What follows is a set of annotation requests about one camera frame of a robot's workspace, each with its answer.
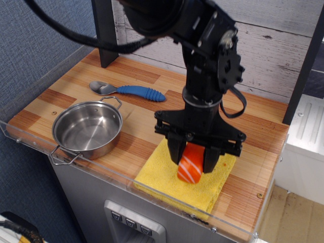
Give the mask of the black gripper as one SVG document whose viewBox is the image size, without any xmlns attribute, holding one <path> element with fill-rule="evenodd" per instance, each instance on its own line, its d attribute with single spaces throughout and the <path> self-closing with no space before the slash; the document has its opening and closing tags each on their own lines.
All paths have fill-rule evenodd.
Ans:
<svg viewBox="0 0 324 243">
<path fill-rule="evenodd" d="M 221 155 L 240 156 L 242 143 L 247 138 L 240 130 L 228 124 L 219 113 L 223 94 L 216 92 L 204 100 L 183 89 L 183 110 L 157 111 L 155 132 L 165 135 L 171 160 L 179 164 L 187 142 L 205 148 L 203 172 L 211 173 Z"/>
</svg>

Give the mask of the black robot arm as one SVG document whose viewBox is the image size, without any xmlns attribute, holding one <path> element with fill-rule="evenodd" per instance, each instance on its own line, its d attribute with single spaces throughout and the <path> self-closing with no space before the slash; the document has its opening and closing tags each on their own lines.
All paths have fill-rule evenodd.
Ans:
<svg viewBox="0 0 324 243">
<path fill-rule="evenodd" d="M 220 156 L 239 156 L 246 135 L 224 121 L 222 98 L 235 88 L 244 68 L 236 46 L 237 28 L 214 1 L 122 1 L 132 28 L 147 39 L 169 36 L 182 46 L 187 70 L 183 110 L 155 113 L 155 131 L 165 135 L 171 159 L 178 164 L 188 143 L 203 147 L 203 172 Z"/>
</svg>

